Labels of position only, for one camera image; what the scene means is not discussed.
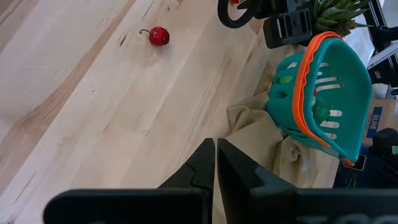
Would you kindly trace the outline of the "tan folded cloth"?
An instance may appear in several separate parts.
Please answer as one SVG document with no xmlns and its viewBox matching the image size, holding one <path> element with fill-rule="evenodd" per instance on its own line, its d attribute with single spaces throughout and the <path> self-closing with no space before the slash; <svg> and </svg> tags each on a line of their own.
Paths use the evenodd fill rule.
<svg viewBox="0 0 398 224">
<path fill-rule="evenodd" d="M 286 136 L 264 110 L 277 64 L 303 47 L 261 50 L 260 57 L 244 66 L 238 83 L 248 97 L 227 109 L 227 140 L 258 164 L 300 188 L 331 188 L 338 160 Z"/>
</svg>

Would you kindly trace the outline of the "red toy berry with stem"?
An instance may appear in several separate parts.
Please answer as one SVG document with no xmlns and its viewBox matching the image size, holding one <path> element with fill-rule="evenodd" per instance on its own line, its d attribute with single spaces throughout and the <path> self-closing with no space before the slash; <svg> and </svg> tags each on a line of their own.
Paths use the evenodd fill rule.
<svg viewBox="0 0 398 224">
<path fill-rule="evenodd" d="M 170 42 L 169 32 L 161 26 L 155 26 L 150 30 L 141 29 L 139 31 L 140 34 L 144 32 L 148 33 L 148 40 L 154 46 L 162 47 Z"/>
</svg>

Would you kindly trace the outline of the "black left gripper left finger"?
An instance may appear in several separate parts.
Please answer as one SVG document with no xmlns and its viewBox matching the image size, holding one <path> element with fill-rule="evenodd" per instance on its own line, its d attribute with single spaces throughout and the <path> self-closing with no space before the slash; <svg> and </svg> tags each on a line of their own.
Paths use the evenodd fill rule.
<svg viewBox="0 0 398 224">
<path fill-rule="evenodd" d="M 211 224 L 215 181 L 215 142 L 206 138 L 160 187 L 175 195 L 164 208 L 166 224 Z"/>
</svg>

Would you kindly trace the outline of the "green basket with orange rim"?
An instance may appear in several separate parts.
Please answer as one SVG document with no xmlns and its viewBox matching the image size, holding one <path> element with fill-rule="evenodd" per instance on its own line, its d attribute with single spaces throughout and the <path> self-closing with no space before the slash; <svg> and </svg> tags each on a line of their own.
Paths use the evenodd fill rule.
<svg viewBox="0 0 398 224">
<path fill-rule="evenodd" d="M 293 80 L 278 84 L 283 76 Z M 314 96 L 331 106 L 329 120 L 319 125 L 312 115 Z M 324 32 L 312 38 L 305 51 L 281 61 L 265 109 L 292 139 L 353 167 L 371 98 L 371 80 L 357 53 L 338 34 Z"/>
</svg>

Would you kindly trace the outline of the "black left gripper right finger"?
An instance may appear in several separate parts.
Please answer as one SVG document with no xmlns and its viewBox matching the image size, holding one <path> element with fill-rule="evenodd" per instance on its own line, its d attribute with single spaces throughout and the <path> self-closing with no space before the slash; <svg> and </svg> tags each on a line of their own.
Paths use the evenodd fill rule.
<svg viewBox="0 0 398 224">
<path fill-rule="evenodd" d="M 217 146 L 218 182 L 228 224 L 295 224 L 297 188 L 226 139 Z"/>
</svg>

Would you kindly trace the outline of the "black aluminium table frame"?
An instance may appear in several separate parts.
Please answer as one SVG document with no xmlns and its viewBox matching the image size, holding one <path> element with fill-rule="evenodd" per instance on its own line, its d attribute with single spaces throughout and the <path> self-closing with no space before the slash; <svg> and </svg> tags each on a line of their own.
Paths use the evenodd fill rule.
<svg viewBox="0 0 398 224">
<path fill-rule="evenodd" d="M 366 22 L 373 26 L 369 28 L 369 33 L 376 51 L 374 56 L 376 56 L 392 46 L 394 41 L 398 44 L 398 26 L 386 26 L 380 0 L 371 0 L 366 9 L 369 9 L 364 14 Z M 372 83 L 382 83 L 398 88 L 398 52 L 381 60 L 377 65 L 371 65 L 369 62 L 369 66 L 368 72 Z"/>
</svg>

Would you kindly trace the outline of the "brown cardboard box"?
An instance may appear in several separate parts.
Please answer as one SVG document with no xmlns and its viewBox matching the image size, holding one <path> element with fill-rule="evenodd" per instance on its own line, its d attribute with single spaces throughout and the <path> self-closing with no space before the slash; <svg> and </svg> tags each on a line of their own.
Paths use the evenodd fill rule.
<svg viewBox="0 0 398 224">
<path fill-rule="evenodd" d="M 362 145 L 370 146 L 373 136 L 384 128 L 398 131 L 398 99 L 371 100 Z"/>
</svg>

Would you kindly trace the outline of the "dark green toy vegetable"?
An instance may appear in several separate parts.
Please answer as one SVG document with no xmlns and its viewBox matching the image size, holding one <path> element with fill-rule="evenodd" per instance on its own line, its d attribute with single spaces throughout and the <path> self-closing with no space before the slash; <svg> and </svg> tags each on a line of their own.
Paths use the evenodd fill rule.
<svg viewBox="0 0 398 224">
<path fill-rule="evenodd" d="M 331 106 L 325 104 L 322 100 L 318 100 L 313 97 L 312 100 L 312 115 L 317 125 L 324 121 L 328 121 L 330 118 Z"/>
</svg>

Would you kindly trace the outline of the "potted succulent plant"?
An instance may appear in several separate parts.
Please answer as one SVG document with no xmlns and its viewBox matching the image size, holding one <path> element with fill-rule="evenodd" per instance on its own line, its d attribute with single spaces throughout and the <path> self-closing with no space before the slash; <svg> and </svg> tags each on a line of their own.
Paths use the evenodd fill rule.
<svg viewBox="0 0 398 224">
<path fill-rule="evenodd" d="M 372 27 L 360 24 L 355 18 L 364 14 L 372 0 L 308 0 L 313 3 L 314 31 L 319 34 L 332 31 L 346 37 L 357 27 Z"/>
</svg>

